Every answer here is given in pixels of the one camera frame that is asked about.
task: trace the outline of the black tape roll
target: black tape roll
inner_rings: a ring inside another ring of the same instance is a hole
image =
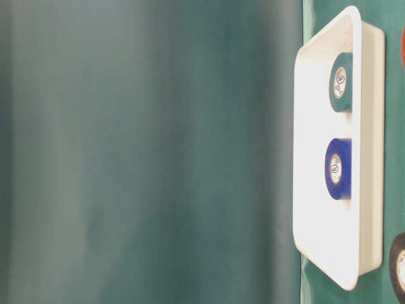
[[[405,303],[405,233],[398,234],[391,244],[390,278],[400,303]]]

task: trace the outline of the green backdrop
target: green backdrop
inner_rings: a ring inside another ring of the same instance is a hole
[[[298,0],[0,1],[1,303],[298,303]]]
[[[304,0],[304,40],[324,27],[348,5],[356,5],[364,21],[382,29],[386,38],[384,249],[382,266],[359,278],[354,291],[344,291],[306,258],[301,264],[301,303],[397,303],[389,277],[389,250],[405,231],[404,171],[405,90],[401,60],[404,1]]]

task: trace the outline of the green tape roll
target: green tape roll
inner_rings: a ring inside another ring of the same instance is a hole
[[[352,111],[352,68],[353,54],[340,53],[330,72],[329,100],[336,112]]]

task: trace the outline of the blue tape roll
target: blue tape roll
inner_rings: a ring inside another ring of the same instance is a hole
[[[351,197],[351,139],[333,139],[325,156],[325,180],[335,200]]]

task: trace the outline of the green fabric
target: green fabric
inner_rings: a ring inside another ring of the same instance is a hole
[[[0,1],[0,302],[299,302],[297,0]]]
[[[344,291],[306,258],[301,265],[301,303],[397,303],[389,277],[389,250],[395,236],[405,231],[405,71],[401,39],[405,2],[384,0],[304,0],[304,32],[314,24],[317,33],[348,5],[359,8],[364,21],[385,32],[385,192],[382,266],[359,278],[354,291]]]

